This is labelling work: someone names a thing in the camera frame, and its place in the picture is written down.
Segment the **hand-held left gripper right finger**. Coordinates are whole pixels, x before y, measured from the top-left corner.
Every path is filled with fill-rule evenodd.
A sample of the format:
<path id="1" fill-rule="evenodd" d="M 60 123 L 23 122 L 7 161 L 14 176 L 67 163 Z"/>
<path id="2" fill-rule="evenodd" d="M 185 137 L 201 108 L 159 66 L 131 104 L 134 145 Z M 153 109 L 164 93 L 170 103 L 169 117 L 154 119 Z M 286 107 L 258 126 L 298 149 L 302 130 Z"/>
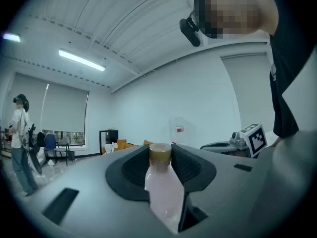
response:
<path id="1" fill-rule="evenodd" d="M 220 219 L 229 218 L 225 208 L 250 177 L 256 161 L 173 145 L 171 164 L 184 186 L 179 236 L 198 238 L 211 237 Z"/>

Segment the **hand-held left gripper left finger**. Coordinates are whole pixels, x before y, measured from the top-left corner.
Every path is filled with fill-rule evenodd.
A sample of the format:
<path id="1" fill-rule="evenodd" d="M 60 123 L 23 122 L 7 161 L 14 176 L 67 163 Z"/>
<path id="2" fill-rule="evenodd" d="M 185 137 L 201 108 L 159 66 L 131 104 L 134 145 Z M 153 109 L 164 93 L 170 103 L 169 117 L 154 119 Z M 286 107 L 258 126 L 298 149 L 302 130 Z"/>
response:
<path id="1" fill-rule="evenodd" d="M 44 238 L 171 238 L 144 189 L 147 145 L 70 167 L 33 194 L 23 212 Z"/>

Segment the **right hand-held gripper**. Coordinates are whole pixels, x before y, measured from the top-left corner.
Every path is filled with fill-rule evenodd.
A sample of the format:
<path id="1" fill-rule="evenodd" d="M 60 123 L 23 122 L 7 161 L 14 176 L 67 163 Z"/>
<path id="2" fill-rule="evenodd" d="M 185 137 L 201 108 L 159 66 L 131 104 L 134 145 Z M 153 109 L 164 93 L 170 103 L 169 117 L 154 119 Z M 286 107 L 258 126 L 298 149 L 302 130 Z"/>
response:
<path id="1" fill-rule="evenodd" d="M 211 143 L 200 149 L 230 156 L 256 158 L 267 146 L 263 126 L 256 123 L 241 129 L 239 132 L 233 132 L 230 142 Z"/>

